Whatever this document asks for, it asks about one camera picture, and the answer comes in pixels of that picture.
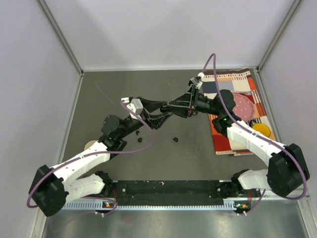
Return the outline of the glossy black charging case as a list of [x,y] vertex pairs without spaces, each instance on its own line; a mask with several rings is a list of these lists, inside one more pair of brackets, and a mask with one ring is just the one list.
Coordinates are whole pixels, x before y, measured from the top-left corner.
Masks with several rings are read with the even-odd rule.
[[172,111],[172,107],[169,106],[168,104],[164,104],[160,107],[160,112],[161,113],[168,113]]

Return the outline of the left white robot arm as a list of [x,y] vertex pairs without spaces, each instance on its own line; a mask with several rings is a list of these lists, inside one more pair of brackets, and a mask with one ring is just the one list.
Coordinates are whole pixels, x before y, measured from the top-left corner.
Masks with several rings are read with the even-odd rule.
[[112,184],[106,173],[96,172],[86,178],[81,176],[117,155],[142,151],[142,148],[125,151],[125,137],[143,126],[149,130],[159,129],[175,114],[167,102],[130,97],[122,98],[120,103],[128,111],[128,117],[107,116],[101,137],[90,147],[58,165],[43,165],[37,169],[29,189],[28,208],[39,208],[46,217],[50,217],[73,200],[91,194],[110,195]]

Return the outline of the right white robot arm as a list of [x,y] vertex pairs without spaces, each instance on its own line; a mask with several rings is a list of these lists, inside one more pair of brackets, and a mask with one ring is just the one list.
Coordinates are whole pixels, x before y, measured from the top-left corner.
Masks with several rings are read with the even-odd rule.
[[301,148],[263,136],[234,114],[235,106],[234,96],[229,90],[220,90],[213,99],[209,99],[192,85],[185,94],[167,102],[161,110],[183,118],[191,117],[195,112],[215,115],[212,124],[218,133],[245,146],[267,165],[266,170],[237,173],[237,180],[231,184],[235,195],[243,196],[249,189],[258,188],[269,189],[288,199],[290,193],[301,185],[306,191],[310,176]]

